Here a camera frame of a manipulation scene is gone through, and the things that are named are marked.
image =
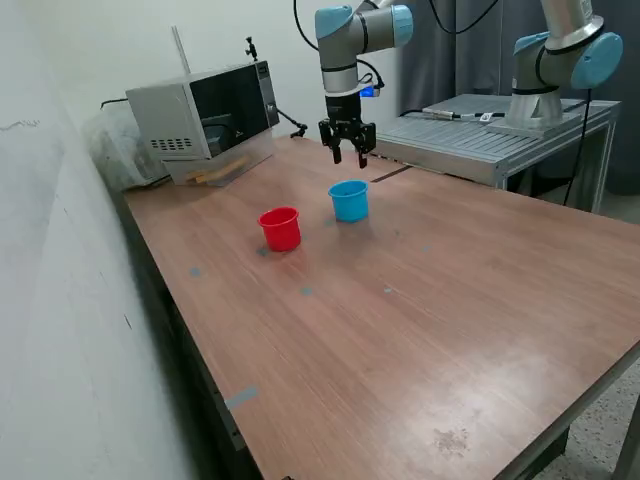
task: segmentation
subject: black cable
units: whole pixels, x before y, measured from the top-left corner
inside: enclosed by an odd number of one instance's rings
[[[104,106],[109,103],[120,103],[120,102],[128,102],[128,101],[129,101],[128,98],[116,98],[115,100],[105,100],[100,104],[100,110],[102,110]]]
[[[371,80],[373,80],[373,73],[367,72],[358,80],[358,83],[369,83]]]
[[[578,144],[578,154],[576,155],[576,161],[573,164],[573,173],[571,174],[571,181],[569,182],[569,187],[567,188],[567,193],[564,196],[564,202],[562,205],[567,206],[567,202],[569,201],[569,195],[571,194],[571,187],[573,187],[573,181],[576,179],[576,175],[578,174],[578,168],[580,167],[580,163],[582,160],[582,149],[584,147],[584,139],[587,136],[587,123],[589,122],[589,106],[591,105],[591,89],[587,90],[587,106],[584,109],[584,120],[582,120],[582,134],[580,135],[580,143]]]
[[[309,38],[307,38],[307,36],[304,34],[304,31],[302,30],[302,26],[300,25],[300,19],[298,18],[298,0],[293,0],[293,18],[296,21],[296,27],[298,27],[298,32],[300,32],[300,36],[302,37],[302,39],[307,43],[307,45],[309,45],[311,48],[313,48],[316,52],[318,51],[318,47],[316,47],[313,43],[311,43],[311,40],[309,40]],[[376,82],[377,84],[375,85],[375,88],[377,89],[382,89],[384,88],[384,82],[382,81],[382,75],[380,75],[380,72],[378,72],[378,70],[371,65],[369,62],[365,62],[364,60],[361,59],[357,59],[358,63],[361,63],[362,65],[368,67],[373,74],[376,76]]]
[[[282,110],[280,110],[278,107],[276,107],[276,110],[278,111],[278,113],[280,115],[282,115],[284,118],[286,118],[287,120],[289,120],[293,125],[295,125],[298,128],[297,132],[293,132],[290,136],[291,138],[293,137],[304,137],[304,134],[306,133],[307,129],[309,128],[307,125],[305,125],[304,123],[300,123],[295,121],[293,118],[291,118],[289,115],[287,115],[286,113],[284,113]]]
[[[416,110],[416,109],[411,109],[411,110],[405,110],[404,112],[402,112],[400,114],[401,117],[404,117],[405,115],[408,115],[409,113],[429,113],[429,112],[425,112],[424,110]],[[480,118],[483,115],[485,115],[484,113],[455,113],[455,112],[451,112],[451,118],[455,119],[455,120],[459,120],[462,117],[466,117],[469,115],[473,115],[476,118]],[[493,118],[504,118],[505,117],[505,113],[504,112],[494,112],[492,113],[492,117]]]
[[[416,110],[412,108],[411,110],[405,110],[400,114],[400,116],[404,117],[405,115],[409,115],[410,113],[424,113],[424,112],[422,110]]]
[[[489,5],[489,7],[482,13],[482,15],[480,15],[476,20],[474,20],[471,25],[469,25],[467,28],[463,28],[462,30],[456,32],[455,30],[449,30],[448,28],[446,28],[443,24],[442,21],[440,20],[440,16],[438,15],[438,11],[436,10],[436,6],[433,3],[433,0],[429,0],[429,5],[431,5],[431,10],[433,11],[433,16],[436,17],[436,23],[438,24],[438,26],[445,32],[447,32],[449,35],[460,35],[461,33],[465,33],[469,30],[471,30],[473,27],[475,27],[478,23],[480,23],[480,21],[486,17],[489,12],[491,11],[491,9],[493,9],[493,7],[495,7],[497,5],[497,3],[500,0],[493,0],[493,2],[491,3],[491,5]]]

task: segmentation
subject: tape mark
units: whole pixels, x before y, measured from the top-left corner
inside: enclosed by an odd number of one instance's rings
[[[247,400],[251,400],[253,397],[258,395],[258,389],[256,387],[249,387],[246,390],[234,395],[231,398],[228,398],[224,401],[224,404],[227,406],[229,410],[232,410],[240,405],[242,405]]]

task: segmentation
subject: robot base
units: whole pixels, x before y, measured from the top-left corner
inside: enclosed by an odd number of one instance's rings
[[[529,138],[551,138],[566,130],[580,125],[581,116],[575,113],[565,113],[562,120],[558,119],[558,123],[546,126],[515,126],[509,125],[506,118],[502,118],[487,126],[487,130],[491,133],[506,133],[508,135],[518,135],[519,137]]]

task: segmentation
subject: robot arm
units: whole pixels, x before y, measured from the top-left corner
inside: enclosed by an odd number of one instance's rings
[[[541,0],[548,32],[516,42],[506,129],[535,132],[567,117],[559,87],[589,90],[608,80],[622,58],[619,35],[604,31],[591,0]]]
[[[622,39],[604,32],[604,20],[593,14],[591,0],[540,0],[549,32],[521,38],[515,46],[511,127],[537,129],[561,123],[558,88],[591,89],[618,67]],[[353,143],[360,167],[376,146],[376,128],[361,120],[357,56],[406,44],[413,35],[411,11],[394,0],[364,0],[318,10],[316,38],[327,103],[327,119],[319,123],[323,145],[335,163],[342,160],[340,142]]]
[[[331,7],[316,12],[316,38],[322,67],[327,113],[319,123],[323,145],[331,148],[335,163],[342,161],[340,142],[350,140],[367,166],[365,154],[376,145],[373,123],[361,119],[357,56],[406,44],[413,34],[413,17],[404,5],[386,6],[389,0],[365,0],[351,7]]]

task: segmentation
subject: metal platform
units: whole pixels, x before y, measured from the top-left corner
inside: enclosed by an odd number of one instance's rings
[[[461,95],[430,108],[456,113],[506,112],[511,97]],[[581,100],[563,100],[572,113],[584,114]],[[576,205],[600,207],[620,102],[591,102],[583,155],[581,188]],[[374,155],[474,182],[506,189],[507,179],[580,140],[582,125],[566,125],[548,138],[492,133],[487,124],[432,120],[411,113],[378,125]]]

